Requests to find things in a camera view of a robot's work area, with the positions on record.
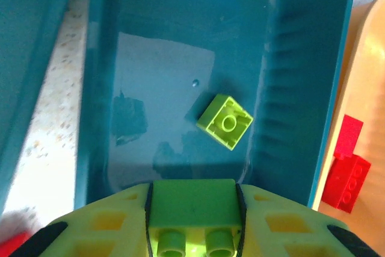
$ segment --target speckled countertop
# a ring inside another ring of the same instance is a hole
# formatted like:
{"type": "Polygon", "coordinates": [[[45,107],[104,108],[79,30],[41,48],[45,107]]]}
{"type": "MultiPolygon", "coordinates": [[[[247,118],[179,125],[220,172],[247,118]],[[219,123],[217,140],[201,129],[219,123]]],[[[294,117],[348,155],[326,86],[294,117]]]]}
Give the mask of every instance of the speckled countertop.
{"type": "Polygon", "coordinates": [[[69,1],[5,205],[35,211],[42,226],[73,209],[87,5],[69,1]]]}

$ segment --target black rubber edge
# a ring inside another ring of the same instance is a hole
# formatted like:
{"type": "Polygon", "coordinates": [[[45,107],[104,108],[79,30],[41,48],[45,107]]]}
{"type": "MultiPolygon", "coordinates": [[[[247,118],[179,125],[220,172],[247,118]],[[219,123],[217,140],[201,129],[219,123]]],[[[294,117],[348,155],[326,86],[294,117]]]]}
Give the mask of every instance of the black rubber edge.
{"type": "Polygon", "coordinates": [[[147,248],[149,250],[149,256],[153,256],[151,242],[150,242],[150,232],[149,232],[153,188],[154,188],[154,184],[150,183],[149,190],[147,191],[146,204],[144,206],[144,210],[146,212],[146,238],[147,238],[147,248]]]}
{"type": "Polygon", "coordinates": [[[27,242],[21,245],[9,257],[38,257],[68,227],[66,222],[58,222],[37,231],[27,242]]]}
{"type": "Polygon", "coordinates": [[[327,229],[356,257],[381,257],[355,233],[344,228],[327,225],[327,229]]]}
{"type": "Polygon", "coordinates": [[[243,252],[243,245],[245,242],[245,229],[246,229],[246,202],[245,198],[243,196],[243,192],[241,189],[240,184],[235,184],[235,190],[236,190],[236,196],[238,198],[238,205],[239,205],[239,213],[241,214],[241,221],[242,221],[242,229],[241,229],[241,237],[239,239],[239,244],[237,248],[237,254],[236,257],[241,257],[243,252]]]}

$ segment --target red plastic object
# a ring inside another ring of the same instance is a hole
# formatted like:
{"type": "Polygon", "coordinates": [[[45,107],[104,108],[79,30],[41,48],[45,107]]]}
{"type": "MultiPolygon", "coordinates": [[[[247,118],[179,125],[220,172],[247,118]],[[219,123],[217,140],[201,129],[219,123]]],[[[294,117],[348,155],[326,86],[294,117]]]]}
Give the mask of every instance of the red plastic object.
{"type": "Polygon", "coordinates": [[[26,240],[31,238],[32,234],[28,231],[22,232],[19,235],[0,244],[0,257],[10,256],[17,248],[19,248],[26,240]]]}
{"type": "Polygon", "coordinates": [[[335,159],[326,180],[322,201],[350,213],[371,163],[360,156],[335,159]]]}
{"type": "Polygon", "coordinates": [[[363,122],[344,115],[341,130],[338,135],[334,156],[337,159],[351,158],[359,139],[363,122]]]}

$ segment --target teal plastic container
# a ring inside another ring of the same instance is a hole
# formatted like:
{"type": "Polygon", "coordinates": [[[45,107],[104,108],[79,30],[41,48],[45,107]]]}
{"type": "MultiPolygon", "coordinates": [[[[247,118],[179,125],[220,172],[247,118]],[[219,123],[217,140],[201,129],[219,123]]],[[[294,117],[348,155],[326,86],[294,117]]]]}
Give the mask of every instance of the teal plastic container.
{"type": "Polygon", "coordinates": [[[0,0],[0,213],[68,0],[0,0]]]}
{"type": "Polygon", "coordinates": [[[233,178],[310,206],[353,0],[91,0],[76,207],[155,179],[233,178]],[[253,117],[233,151],[196,126],[253,117]]]}

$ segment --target plastic tray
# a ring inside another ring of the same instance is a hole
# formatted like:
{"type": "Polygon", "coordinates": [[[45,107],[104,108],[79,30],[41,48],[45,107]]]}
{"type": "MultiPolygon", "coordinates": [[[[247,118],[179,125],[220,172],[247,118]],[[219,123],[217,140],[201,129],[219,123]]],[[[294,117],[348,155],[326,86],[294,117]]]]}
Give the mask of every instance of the plastic tray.
{"type": "Polygon", "coordinates": [[[319,211],[345,222],[381,256],[385,255],[385,0],[353,10],[346,53],[345,79],[333,117],[318,196],[333,160],[344,114],[363,121],[354,153],[372,166],[351,214],[321,202],[319,211]]]}
{"type": "Polygon", "coordinates": [[[0,0],[0,213],[67,0],[0,0]]]}
{"type": "Polygon", "coordinates": [[[75,206],[189,178],[311,205],[351,3],[91,0],[75,206]],[[196,126],[219,93],[254,117],[232,152],[196,126]]]}

